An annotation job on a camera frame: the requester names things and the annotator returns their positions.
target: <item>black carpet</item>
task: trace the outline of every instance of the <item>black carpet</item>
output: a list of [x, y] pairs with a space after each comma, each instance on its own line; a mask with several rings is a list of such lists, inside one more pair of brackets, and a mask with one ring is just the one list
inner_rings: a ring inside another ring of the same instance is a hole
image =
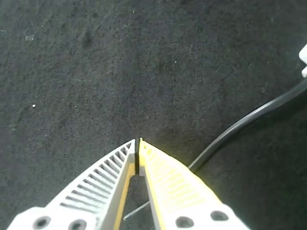
[[[191, 163], [302, 80], [306, 12], [305, 0], [0, 1], [0, 228], [132, 138]], [[306, 120], [304, 93], [197, 175], [252, 229], [306, 229]], [[142, 182], [125, 213], [147, 201]]]

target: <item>white object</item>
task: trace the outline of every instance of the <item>white object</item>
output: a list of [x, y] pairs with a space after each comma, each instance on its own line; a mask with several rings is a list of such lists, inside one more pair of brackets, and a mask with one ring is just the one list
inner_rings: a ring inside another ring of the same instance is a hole
[[[301, 52], [299, 52], [298, 56], [307, 65], [307, 44], [304, 46]], [[302, 70], [302, 76], [304, 78], [307, 77], [307, 67]]]

